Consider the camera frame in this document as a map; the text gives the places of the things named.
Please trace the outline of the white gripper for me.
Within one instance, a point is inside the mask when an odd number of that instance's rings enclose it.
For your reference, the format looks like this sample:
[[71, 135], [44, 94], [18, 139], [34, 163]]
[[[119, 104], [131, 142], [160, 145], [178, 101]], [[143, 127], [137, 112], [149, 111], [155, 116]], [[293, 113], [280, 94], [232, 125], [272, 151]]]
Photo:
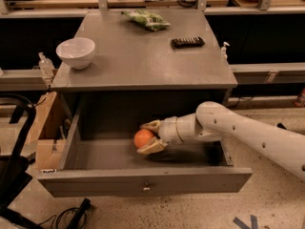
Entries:
[[154, 133], [159, 138], [153, 137], [147, 144], [137, 150], [140, 155], [150, 155], [162, 152], [167, 144], [182, 144], [187, 141], [195, 141], [202, 131], [202, 126], [196, 119], [195, 114], [173, 116], [164, 120], [154, 120], [140, 126]]

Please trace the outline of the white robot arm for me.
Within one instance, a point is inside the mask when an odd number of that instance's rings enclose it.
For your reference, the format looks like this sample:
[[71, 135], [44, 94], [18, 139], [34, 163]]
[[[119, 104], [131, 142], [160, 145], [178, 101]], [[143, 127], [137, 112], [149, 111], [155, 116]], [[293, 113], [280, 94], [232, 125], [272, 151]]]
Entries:
[[228, 134], [305, 180], [305, 135], [236, 114], [216, 102], [206, 101], [193, 114], [154, 120], [141, 127], [155, 133], [138, 149], [141, 155], [173, 145], [217, 141]]

